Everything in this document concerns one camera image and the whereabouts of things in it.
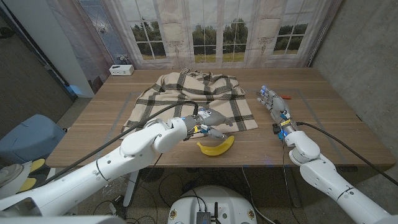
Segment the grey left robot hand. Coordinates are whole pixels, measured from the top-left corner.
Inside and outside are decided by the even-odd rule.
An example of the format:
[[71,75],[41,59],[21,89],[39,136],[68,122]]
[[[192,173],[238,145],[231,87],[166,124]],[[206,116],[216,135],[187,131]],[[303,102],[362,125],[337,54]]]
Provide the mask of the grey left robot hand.
[[223,134],[221,131],[214,128],[220,124],[226,124],[232,126],[232,121],[221,113],[213,109],[202,108],[198,111],[195,116],[195,121],[200,127],[200,132],[205,136],[209,136],[212,139],[225,140],[227,135]]

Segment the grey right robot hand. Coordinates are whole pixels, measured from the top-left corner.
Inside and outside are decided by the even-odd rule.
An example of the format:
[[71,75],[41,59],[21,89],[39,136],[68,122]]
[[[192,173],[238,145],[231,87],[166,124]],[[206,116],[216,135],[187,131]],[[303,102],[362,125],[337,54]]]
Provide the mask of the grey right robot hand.
[[275,121],[272,125],[273,132],[280,139],[297,130],[297,125],[291,117],[288,104],[276,92],[263,85],[257,100],[269,110],[271,118]]

